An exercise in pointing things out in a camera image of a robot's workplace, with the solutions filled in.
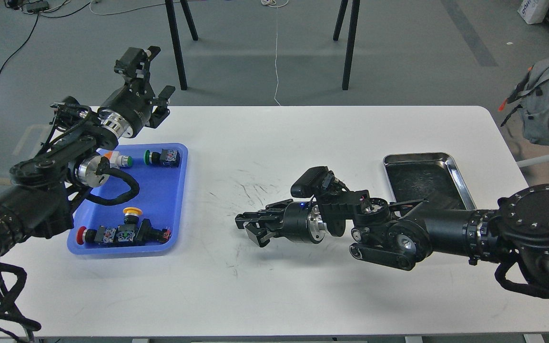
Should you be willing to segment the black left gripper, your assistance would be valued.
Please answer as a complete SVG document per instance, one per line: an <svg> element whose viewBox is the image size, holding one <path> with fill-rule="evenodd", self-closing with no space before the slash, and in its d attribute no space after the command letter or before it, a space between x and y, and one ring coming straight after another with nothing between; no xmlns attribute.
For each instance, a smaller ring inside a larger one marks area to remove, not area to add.
<svg viewBox="0 0 549 343"><path fill-rule="evenodd" d="M176 87L166 85L155 96L150 84L150 64L159 52L159 46L146 50L130 47L115 62L114 72L125 84L105 100L97 115L102 126L118 138L134 138L144 127L158 128L170 115L169 100Z"/></svg>

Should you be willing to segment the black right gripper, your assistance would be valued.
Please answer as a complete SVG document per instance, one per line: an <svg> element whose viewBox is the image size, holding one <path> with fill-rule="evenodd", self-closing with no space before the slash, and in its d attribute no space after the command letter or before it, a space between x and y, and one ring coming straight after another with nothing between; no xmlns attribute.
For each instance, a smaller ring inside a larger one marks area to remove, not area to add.
<svg viewBox="0 0 549 343"><path fill-rule="evenodd" d="M270 239L285 237L296 243L320 243L327 224L318 205L313 202L275 202L257 212L243 212L235 217L238 229L244 229L253 243L265 247Z"/></svg>

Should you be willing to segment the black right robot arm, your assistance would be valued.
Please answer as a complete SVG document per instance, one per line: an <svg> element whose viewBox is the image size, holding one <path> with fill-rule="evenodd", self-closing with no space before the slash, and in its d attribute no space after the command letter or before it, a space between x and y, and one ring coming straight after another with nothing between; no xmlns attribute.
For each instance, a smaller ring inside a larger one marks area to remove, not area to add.
<svg viewBox="0 0 549 343"><path fill-rule="evenodd" d="M240 213L237 228L259 247L271 239L318 244L325 232L340 237L354 227L353 258L412 270L432 252L461 255L470 265L498 265L503 289L549 299L549 184L498 199L497 209L447 209L447 197L388 202L367 190L351 191L325 166L309 168L291 198Z"/></svg>

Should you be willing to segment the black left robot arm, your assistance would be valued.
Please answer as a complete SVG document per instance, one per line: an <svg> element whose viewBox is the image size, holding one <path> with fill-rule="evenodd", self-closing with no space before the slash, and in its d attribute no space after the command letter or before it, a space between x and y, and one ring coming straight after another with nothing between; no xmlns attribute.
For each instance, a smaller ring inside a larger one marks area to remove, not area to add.
<svg viewBox="0 0 549 343"><path fill-rule="evenodd" d="M175 87L168 85L155 95L150 85L150 64L159 52L159 46L128 48L114 65L124 85L97 111L72 96L52 104L52 130L60 131L59 136L49 134L32 159L13 165L12 187L0 194L0 259L29 237L49 239L72 229L73 213L84 200L113 206L139 194L139 183L111 167L97 150L114 150L120 138L157 128L168 117ZM21 325L32 343L41 325L24 317L15 304L26 280L23 268L0 260L0 321ZM8 330L0 332L22 342Z"/></svg>

